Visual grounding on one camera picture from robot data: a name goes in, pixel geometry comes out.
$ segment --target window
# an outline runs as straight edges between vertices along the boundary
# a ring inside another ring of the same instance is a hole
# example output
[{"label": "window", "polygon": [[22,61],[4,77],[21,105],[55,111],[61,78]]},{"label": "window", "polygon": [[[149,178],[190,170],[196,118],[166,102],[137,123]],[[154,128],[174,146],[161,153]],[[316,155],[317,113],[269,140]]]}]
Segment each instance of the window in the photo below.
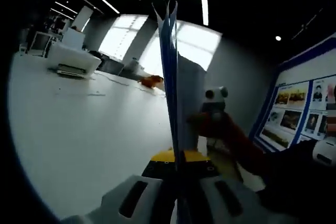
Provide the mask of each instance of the window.
[{"label": "window", "polygon": [[[177,49],[180,55],[199,64],[206,71],[221,40],[221,34],[179,20],[176,23]],[[146,46],[139,62],[145,72],[163,76],[158,29]]]},{"label": "window", "polygon": [[122,15],[118,17],[104,37],[99,51],[110,58],[122,60],[147,16]]}]

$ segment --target hand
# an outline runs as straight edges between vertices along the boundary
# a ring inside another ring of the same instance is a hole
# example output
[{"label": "hand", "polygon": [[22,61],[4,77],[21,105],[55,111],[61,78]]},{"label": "hand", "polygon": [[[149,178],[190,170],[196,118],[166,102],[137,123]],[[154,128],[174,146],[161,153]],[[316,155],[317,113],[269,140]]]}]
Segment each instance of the hand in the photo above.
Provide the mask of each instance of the hand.
[{"label": "hand", "polygon": [[225,139],[241,133],[240,128],[226,112],[218,118],[206,112],[199,113],[190,116],[187,122],[200,136],[204,137]]}]

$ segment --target desk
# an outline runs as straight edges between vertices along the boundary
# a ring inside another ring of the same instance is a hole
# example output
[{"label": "desk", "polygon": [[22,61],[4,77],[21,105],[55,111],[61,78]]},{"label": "desk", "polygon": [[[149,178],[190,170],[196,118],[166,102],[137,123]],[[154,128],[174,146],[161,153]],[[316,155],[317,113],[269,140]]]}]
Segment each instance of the desk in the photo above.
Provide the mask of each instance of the desk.
[{"label": "desk", "polygon": [[16,55],[8,109],[21,164],[59,218],[86,214],[152,155],[172,146],[164,92],[96,71],[58,76],[46,59]]}]

